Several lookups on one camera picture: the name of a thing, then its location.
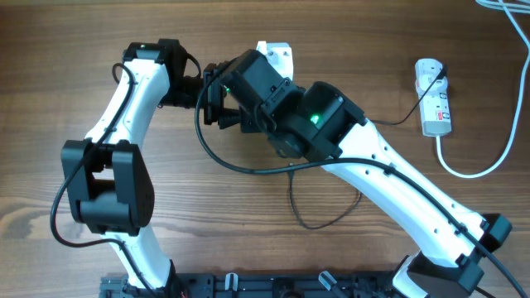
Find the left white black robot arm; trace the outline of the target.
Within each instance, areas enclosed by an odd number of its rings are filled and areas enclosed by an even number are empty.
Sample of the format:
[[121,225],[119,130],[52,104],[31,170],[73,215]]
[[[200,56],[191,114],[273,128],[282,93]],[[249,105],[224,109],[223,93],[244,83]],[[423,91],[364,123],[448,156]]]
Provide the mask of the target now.
[[133,42],[118,63],[123,73],[103,116],[83,140],[69,140],[61,151],[66,195],[77,223],[109,243],[127,270],[118,288],[132,297],[177,297],[183,292],[172,261],[162,252],[150,225],[155,192],[142,158],[142,145],[156,110],[195,108],[207,125],[227,128],[240,113],[224,106],[226,92],[204,85],[220,67],[210,64],[185,74],[194,61],[177,40]]

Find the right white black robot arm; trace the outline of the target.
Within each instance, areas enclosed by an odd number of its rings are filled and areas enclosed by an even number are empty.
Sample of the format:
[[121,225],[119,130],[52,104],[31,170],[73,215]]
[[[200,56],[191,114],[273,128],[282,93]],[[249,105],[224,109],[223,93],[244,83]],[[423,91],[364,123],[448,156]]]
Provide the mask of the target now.
[[467,297],[511,231],[500,214],[479,214],[454,201],[403,159],[364,111],[322,81],[303,89],[266,57],[248,50],[220,77],[241,109],[267,134],[279,156],[320,166],[366,195],[419,250],[392,279],[406,297]]

